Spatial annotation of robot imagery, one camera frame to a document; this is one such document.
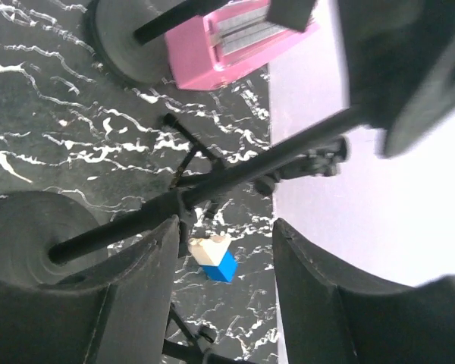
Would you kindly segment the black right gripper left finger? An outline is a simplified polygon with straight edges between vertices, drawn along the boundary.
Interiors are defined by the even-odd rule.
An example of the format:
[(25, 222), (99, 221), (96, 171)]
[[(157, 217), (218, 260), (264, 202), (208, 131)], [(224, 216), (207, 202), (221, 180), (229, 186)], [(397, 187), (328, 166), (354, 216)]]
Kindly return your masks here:
[(177, 217), (58, 284), (0, 279), (0, 363), (158, 363), (180, 237)]

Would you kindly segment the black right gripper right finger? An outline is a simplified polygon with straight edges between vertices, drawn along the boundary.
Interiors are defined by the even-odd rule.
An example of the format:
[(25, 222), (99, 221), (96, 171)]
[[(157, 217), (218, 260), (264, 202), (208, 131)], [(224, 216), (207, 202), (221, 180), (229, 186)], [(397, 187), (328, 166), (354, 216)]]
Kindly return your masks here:
[(272, 247), (291, 363), (455, 363), (455, 275), (418, 287), (379, 278), (285, 220)]

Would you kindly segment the black tripod stand with ring clamp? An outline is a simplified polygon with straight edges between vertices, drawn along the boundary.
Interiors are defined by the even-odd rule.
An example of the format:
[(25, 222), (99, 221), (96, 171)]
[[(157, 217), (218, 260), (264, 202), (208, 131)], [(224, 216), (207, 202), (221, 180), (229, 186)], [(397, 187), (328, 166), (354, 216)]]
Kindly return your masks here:
[[(211, 151), (185, 128), (178, 117), (166, 114), (163, 124), (181, 133), (191, 148), (177, 168), (171, 187), (180, 191), (184, 208), (189, 211), (207, 201), (206, 215), (213, 218), (225, 194), (238, 185), (251, 183), (261, 196), (271, 196), (276, 184), (300, 177), (333, 177), (348, 159), (349, 146), (342, 133), (350, 124), (345, 113), (335, 114), (263, 153), (228, 167), (225, 160)], [(186, 167), (196, 153), (211, 163), (211, 171), (185, 176)]]

